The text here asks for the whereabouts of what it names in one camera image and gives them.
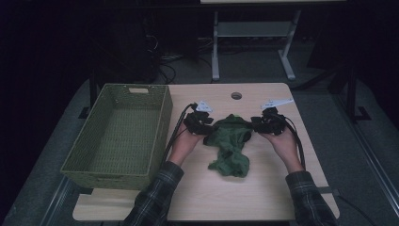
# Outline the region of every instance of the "white stand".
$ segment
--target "white stand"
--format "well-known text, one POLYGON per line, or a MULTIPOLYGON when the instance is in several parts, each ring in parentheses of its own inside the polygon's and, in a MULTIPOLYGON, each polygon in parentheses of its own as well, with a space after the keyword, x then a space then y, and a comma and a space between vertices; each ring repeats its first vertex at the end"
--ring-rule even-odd
POLYGON ((287 56, 299 16, 300 10, 295 12, 294 19, 291 22, 219 22, 216 11, 214 20, 214 51, 212 52, 212 79, 214 81, 220 79, 217 57, 218 37, 287 37, 284 48, 279 50, 279 57, 288 79, 295 80, 295 75, 287 56))

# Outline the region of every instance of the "wrist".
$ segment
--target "wrist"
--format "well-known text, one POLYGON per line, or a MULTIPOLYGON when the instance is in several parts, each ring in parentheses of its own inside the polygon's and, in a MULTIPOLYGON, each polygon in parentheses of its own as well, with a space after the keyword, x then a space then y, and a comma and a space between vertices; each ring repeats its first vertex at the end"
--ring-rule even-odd
POLYGON ((302 167, 302 165, 300 164, 299 161, 297 161, 297 162, 289 162, 289 163, 285 162, 285 167, 287 168, 288 174, 293 173, 293 172, 297 172, 297 171, 305 170, 305 169, 303 169, 303 167, 302 167))
POLYGON ((186 154, 181 154, 181 153, 177 154, 175 152, 172 152, 168 158, 168 161, 181 167, 186 157, 187 157, 186 154))

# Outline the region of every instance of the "basket handle slot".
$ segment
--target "basket handle slot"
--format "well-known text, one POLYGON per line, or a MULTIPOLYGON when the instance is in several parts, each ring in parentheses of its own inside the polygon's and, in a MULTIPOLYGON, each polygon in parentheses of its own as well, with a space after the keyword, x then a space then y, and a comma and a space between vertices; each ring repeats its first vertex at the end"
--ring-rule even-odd
POLYGON ((129 88, 130 93, 144 93, 148 94, 149 90, 146 88, 129 88))
POLYGON ((97 178, 97 181, 121 182, 122 178, 97 178))

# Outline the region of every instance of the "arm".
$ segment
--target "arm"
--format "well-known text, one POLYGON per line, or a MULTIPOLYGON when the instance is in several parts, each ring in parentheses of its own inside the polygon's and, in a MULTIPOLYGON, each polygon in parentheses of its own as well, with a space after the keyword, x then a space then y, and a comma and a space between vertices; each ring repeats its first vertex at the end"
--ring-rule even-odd
POLYGON ((203 136, 194 136, 182 124, 173 143, 168 161, 160 169, 155 179, 136 197, 135 206, 123 221, 130 225, 166 225, 173 193, 184 172, 180 168, 187 156, 203 136))
POLYGON ((278 136, 261 134, 273 145, 288 171, 285 178, 294 203, 295 219, 301 226, 338 225, 337 219, 314 184, 311 174, 300 164, 294 135, 287 128, 278 136))

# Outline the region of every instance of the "green plastic basket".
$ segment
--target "green plastic basket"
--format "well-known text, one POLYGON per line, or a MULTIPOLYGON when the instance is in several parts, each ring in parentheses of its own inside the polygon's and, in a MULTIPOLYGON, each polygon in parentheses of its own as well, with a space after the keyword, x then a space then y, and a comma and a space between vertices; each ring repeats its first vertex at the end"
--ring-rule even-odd
POLYGON ((168 86, 105 84, 61 172, 80 186, 143 189, 165 153, 168 86))

